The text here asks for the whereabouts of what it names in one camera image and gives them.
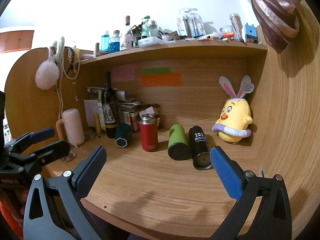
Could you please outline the blue patterned bottle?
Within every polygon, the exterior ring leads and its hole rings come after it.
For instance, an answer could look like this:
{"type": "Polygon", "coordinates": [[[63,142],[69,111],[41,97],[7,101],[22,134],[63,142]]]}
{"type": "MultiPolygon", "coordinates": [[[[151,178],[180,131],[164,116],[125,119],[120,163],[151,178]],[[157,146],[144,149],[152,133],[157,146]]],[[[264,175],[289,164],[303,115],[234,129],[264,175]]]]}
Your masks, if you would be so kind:
{"type": "Polygon", "coordinates": [[[108,52],[116,53],[120,51],[120,31],[114,30],[113,36],[109,40],[108,52]]]}

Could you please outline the white tray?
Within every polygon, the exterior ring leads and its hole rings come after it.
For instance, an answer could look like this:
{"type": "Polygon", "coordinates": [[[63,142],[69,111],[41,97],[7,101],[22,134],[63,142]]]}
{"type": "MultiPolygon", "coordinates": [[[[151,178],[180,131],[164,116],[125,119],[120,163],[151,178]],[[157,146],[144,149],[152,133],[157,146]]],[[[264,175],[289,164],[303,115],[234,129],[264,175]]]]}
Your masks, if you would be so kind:
{"type": "Polygon", "coordinates": [[[138,45],[140,47],[152,46],[156,44],[165,44],[165,41],[155,36],[145,37],[138,40],[138,45]]]}

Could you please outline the red thermos cup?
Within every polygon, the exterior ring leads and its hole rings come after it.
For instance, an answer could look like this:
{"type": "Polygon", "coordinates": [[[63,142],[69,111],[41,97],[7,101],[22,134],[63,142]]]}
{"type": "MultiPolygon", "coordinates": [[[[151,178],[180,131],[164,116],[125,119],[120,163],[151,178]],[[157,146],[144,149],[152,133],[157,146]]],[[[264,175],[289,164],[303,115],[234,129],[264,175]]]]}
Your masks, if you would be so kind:
{"type": "Polygon", "coordinates": [[[143,114],[139,121],[142,149],[155,152],[158,148],[158,127],[154,114],[143,114]]]}

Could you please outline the brown hat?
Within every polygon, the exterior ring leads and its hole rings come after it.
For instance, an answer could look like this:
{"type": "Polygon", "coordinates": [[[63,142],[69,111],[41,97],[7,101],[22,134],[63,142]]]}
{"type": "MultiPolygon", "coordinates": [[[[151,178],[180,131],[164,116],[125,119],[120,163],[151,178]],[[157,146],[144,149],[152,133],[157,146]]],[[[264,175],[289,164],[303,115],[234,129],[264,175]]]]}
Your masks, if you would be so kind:
{"type": "Polygon", "coordinates": [[[299,33],[296,9],[301,0],[251,0],[267,44],[280,54],[299,33]]]}

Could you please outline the pink sticky note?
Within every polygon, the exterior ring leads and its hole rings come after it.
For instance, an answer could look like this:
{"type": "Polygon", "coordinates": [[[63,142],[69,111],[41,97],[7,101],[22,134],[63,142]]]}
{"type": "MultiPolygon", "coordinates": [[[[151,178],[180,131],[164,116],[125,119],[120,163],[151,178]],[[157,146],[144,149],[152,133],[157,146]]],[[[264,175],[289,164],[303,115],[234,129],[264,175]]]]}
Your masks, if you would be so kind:
{"type": "Polygon", "coordinates": [[[112,81],[127,82],[134,81],[135,79],[135,67],[133,65],[112,67],[112,81]]]}

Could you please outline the dark green hexagonal cup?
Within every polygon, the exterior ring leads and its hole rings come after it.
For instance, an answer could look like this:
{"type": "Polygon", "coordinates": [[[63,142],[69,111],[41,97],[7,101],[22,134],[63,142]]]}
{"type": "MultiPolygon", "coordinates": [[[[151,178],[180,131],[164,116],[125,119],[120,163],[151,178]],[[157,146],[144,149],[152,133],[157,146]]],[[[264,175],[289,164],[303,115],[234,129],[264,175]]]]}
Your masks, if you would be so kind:
{"type": "Polygon", "coordinates": [[[116,129],[115,142],[119,148],[128,146],[132,137],[132,128],[130,125],[121,123],[116,129]]]}

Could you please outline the teal plastic bottle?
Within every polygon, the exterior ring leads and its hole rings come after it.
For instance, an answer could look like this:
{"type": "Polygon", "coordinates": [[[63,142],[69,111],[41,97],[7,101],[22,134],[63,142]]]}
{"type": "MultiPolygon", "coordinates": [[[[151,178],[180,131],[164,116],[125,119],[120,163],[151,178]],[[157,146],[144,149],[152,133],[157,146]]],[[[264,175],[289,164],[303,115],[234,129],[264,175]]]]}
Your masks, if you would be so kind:
{"type": "Polygon", "coordinates": [[[104,35],[101,36],[101,43],[100,43],[101,51],[108,51],[109,40],[110,40],[110,34],[109,34],[109,31],[106,30],[104,35]]]}

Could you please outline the blue pencil sharpener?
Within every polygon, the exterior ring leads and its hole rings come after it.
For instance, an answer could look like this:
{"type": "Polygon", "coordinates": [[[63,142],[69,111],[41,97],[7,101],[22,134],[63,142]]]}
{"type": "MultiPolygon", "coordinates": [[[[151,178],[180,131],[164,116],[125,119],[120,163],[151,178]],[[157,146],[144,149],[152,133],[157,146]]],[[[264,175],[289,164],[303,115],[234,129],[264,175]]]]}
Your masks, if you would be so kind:
{"type": "Polygon", "coordinates": [[[245,41],[247,43],[258,44],[257,31],[254,25],[249,25],[248,23],[246,23],[244,26],[244,31],[245,31],[245,41]]]}

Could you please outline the yellow cylindrical stick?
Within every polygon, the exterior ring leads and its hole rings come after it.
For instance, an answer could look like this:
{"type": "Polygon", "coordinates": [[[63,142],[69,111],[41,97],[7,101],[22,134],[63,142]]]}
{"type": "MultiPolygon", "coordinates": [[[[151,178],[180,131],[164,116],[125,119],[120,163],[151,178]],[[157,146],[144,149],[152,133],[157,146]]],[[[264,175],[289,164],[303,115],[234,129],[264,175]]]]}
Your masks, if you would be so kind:
{"type": "Polygon", "coordinates": [[[100,124],[100,119],[99,119],[99,115],[98,114],[94,115],[94,123],[95,123],[96,135],[98,137],[100,137],[100,135],[101,135],[101,124],[100,124]]]}

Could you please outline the stack of books and papers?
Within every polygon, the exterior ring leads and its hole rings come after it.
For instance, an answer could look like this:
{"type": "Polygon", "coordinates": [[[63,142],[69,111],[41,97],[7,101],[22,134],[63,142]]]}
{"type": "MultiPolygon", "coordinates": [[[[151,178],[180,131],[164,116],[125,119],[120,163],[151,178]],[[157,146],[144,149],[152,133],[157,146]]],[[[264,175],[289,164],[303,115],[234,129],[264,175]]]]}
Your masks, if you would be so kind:
{"type": "MultiPolygon", "coordinates": [[[[98,100],[99,107],[99,119],[101,124],[101,130],[106,132],[104,124],[103,106],[102,106],[102,95],[104,88],[102,87],[87,87],[87,92],[89,93],[89,100],[98,100]]],[[[143,114],[154,114],[157,122],[160,121],[159,117],[159,105],[149,104],[137,101],[130,93],[114,89],[116,96],[118,98],[118,109],[120,123],[125,123],[131,126],[132,131],[139,130],[139,121],[143,114]]]]}

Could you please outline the white fluffy pompom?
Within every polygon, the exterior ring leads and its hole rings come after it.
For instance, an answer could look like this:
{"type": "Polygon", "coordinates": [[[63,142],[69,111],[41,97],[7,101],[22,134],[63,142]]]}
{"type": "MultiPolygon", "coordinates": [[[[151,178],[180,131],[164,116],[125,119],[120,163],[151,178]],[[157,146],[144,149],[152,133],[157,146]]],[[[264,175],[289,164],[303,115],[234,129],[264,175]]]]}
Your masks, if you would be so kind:
{"type": "Polygon", "coordinates": [[[59,74],[59,68],[55,62],[44,61],[36,71],[35,83],[39,89],[48,90],[57,83],[59,74]]]}

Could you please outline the yellow chick plush toy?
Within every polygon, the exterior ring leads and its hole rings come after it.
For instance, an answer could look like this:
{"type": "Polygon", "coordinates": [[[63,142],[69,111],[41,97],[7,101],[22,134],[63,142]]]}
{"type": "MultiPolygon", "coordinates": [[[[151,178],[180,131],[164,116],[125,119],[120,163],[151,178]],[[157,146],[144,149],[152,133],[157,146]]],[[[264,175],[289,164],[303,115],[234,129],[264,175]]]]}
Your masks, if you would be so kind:
{"type": "Polygon", "coordinates": [[[253,118],[244,96],[253,92],[254,85],[248,75],[242,78],[238,92],[234,91],[231,82],[225,76],[219,77],[219,85],[229,95],[229,99],[225,101],[219,118],[212,126],[212,131],[223,141],[237,144],[252,134],[248,126],[253,123],[253,118]]]}

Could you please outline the clear pen holder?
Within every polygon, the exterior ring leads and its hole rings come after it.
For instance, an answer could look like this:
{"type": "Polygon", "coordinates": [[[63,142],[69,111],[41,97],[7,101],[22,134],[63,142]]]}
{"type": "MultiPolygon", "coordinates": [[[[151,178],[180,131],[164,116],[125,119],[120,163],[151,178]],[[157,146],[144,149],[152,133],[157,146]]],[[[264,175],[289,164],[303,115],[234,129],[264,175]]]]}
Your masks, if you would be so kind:
{"type": "Polygon", "coordinates": [[[197,38],[206,35],[204,23],[196,8],[180,10],[177,18],[177,28],[180,36],[197,38]]]}

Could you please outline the orange sticky note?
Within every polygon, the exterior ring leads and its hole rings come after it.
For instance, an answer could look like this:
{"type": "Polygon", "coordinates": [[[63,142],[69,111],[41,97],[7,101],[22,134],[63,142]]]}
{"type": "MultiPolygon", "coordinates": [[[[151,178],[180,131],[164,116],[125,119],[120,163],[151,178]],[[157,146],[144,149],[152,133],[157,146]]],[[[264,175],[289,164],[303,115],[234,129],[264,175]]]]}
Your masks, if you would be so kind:
{"type": "Polygon", "coordinates": [[[181,73],[143,74],[140,76],[143,87],[181,86],[181,73]]]}

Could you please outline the pink mug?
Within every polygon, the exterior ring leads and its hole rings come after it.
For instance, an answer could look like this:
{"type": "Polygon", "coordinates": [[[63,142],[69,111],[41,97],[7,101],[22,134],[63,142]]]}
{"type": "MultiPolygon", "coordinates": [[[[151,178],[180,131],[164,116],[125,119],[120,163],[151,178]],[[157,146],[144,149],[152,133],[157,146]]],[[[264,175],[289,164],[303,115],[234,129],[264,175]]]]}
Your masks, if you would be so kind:
{"type": "Polygon", "coordinates": [[[84,143],[84,130],[81,123],[80,112],[77,109],[73,108],[63,111],[62,118],[56,122],[58,138],[64,140],[61,125],[64,126],[69,144],[78,147],[84,143]]]}

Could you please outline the black thermos cup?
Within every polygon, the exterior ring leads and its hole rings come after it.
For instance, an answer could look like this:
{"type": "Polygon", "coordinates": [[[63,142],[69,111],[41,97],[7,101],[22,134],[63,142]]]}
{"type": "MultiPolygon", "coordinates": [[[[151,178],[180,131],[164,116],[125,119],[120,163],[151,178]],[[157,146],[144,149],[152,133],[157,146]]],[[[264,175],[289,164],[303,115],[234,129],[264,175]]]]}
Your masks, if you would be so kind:
{"type": "Polygon", "coordinates": [[[197,170],[210,170],[210,148],[203,129],[200,126],[192,126],[188,132],[189,145],[192,151],[193,166],[197,170]]]}

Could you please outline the white paper note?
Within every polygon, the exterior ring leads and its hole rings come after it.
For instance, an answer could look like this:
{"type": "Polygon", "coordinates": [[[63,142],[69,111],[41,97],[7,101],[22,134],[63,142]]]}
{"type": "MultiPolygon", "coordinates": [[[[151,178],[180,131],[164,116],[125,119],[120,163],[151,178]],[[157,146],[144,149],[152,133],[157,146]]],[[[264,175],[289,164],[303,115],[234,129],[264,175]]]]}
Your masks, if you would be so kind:
{"type": "Polygon", "coordinates": [[[95,127],[94,116],[99,114],[98,100],[84,100],[86,121],[89,127],[95,127]]]}

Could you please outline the green thermos cup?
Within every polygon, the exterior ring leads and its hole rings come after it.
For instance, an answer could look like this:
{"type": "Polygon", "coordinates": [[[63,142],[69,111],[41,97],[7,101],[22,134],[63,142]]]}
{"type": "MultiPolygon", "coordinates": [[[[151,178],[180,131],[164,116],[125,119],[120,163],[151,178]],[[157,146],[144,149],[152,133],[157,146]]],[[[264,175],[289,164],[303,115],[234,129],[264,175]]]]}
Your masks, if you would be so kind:
{"type": "Polygon", "coordinates": [[[168,142],[169,157],[174,160],[185,160],[189,157],[189,154],[190,147],[183,126],[180,124],[172,125],[168,142]]]}

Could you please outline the dark wine bottle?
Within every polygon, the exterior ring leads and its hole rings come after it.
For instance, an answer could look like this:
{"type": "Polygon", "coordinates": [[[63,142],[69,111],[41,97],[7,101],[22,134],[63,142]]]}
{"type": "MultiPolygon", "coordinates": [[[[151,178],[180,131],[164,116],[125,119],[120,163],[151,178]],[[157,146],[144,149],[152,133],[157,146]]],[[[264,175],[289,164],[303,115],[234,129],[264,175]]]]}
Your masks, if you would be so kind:
{"type": "Polygon", "coordinates": [[[118,98],[115,90],[111,85],[111,72],[105,72],[105,88],[102,95],[102,106],[104,115],[104,124],[106,128],[106,134],[109,138],[114,139],[116,137],[117,127],[120,123],[118,98]]]}

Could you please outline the green sticky note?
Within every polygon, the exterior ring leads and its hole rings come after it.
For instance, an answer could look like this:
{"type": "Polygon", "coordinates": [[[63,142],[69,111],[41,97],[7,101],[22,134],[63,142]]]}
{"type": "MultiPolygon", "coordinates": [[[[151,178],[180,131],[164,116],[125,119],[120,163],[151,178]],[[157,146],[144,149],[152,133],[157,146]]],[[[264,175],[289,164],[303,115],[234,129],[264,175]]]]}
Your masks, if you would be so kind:
{"type": "Polygon", "coordinates": [[[142,70],[142,74],[150,75],[150,74],[165,74],[171,73],[170,67],[156,67],[156,68],[145,68],[142,70]]]}

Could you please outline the wooden shelf board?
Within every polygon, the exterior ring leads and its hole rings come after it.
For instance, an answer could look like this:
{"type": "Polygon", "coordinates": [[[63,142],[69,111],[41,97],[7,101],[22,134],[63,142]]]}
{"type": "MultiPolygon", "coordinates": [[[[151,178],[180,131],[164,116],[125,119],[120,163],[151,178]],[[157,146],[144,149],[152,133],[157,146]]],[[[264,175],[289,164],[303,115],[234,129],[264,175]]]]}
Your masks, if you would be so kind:
{"type": "Polygon", "coordinates": [[[156,44],[142,48],[129,49],[89,60],[82,65],[105,63],[121,66],[155,60],[195,59],[202,57],[248,58],[267,53],[263,44],[242,43],[234,41],[178,41],[156,44]]]}

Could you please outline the small round mirror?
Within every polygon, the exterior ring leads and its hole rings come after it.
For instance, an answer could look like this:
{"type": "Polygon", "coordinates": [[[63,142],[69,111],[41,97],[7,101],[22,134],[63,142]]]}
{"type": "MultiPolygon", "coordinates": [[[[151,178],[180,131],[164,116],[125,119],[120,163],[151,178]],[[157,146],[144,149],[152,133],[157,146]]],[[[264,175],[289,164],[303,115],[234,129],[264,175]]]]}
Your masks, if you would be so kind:
{"type": "Polygon", "coordinates": [[[62,157],[60,160],[63,162],[70,162],[75,158],[76,158],[76,153],[73,151],[70,151],[66,156],[62,157]]]}

